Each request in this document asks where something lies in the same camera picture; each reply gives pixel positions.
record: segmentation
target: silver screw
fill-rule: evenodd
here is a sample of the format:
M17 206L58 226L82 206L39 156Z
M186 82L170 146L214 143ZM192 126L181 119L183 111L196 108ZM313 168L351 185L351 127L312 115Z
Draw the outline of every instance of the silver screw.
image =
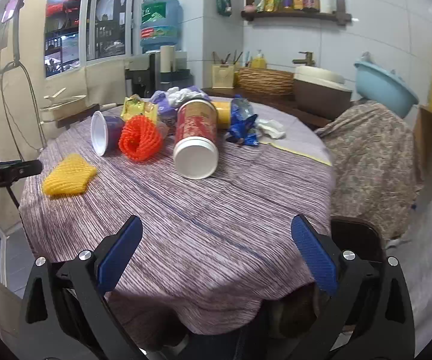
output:
M399 261L395 257L389 257L388 258L388 263L391 266L397 266L397 265L399 265Z
M38 257L35 261L36 266L44 266L46 259L44 257Z
M91 251L89 251L89 250L84 250L84 251L80 252L80 254L78 255L78 257L79 257L79 259L80 259L81 261L86 261L86 260L88 260L89 258L91 258Z
M351 250L345 250L344 252L342 252L342 256L350 261L356 258L356 254Z

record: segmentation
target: yellow soap bottle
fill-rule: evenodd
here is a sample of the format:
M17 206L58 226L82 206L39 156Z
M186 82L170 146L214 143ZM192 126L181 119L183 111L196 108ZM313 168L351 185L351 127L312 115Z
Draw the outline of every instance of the yellow soap bottle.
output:
M261 53L261 50L258 50L259 53L255 59L251 61L251 67L253 69L266 69L267 63L264 55Z

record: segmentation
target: water bottle label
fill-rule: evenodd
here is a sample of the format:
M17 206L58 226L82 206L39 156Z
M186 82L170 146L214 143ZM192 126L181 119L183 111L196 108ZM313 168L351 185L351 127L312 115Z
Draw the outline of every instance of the water bottle label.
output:
M160 36L177 36L178 29L171 26L144 28L141 30L141 39L158 38Z
M154 3L148 4L143 7L141 14L141 23L144 24L147 21L156 21L166 18L166 3Z

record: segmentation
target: window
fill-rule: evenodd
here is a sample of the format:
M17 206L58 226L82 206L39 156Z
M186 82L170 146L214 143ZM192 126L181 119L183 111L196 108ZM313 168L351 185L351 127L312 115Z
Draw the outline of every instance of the window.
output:
M105 58L140 52L137 25L143 0L48 0L46 76Z

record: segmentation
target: red canister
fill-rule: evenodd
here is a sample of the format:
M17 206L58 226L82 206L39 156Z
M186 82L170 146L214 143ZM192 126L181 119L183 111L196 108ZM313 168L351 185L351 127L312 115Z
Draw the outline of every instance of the red canister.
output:
M205 179L217 168L216 108L205 100L190 100L178 111L173 160L187 179Z

